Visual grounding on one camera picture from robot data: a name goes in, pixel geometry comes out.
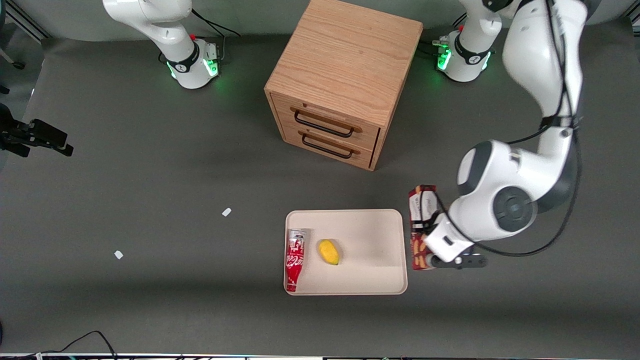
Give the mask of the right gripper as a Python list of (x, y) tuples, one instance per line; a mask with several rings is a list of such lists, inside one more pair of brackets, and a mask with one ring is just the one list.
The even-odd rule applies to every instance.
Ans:
[(53, 146), (51, 150), (65, 157), (73, 155), (74, 148), (67, 145), (66, 132), (39, 119), (30, 123), (18, 121), (13, 117), (9, 107), (0, 104), (0, 150), (27, 158), (30, 153), (29, 146), (25, 145), (25, 141), (30, 139), (28, 132), (38, 141)]

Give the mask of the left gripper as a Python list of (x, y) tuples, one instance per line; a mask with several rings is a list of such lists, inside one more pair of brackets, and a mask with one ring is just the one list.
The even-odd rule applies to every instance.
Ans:
[(412, 237), (426, 236), (424, 242), (427, 248), (445, 263), (454, 261), (474, 244), (455, 230), (444, 213), (436, 218), (412, 219), (411, 227)]

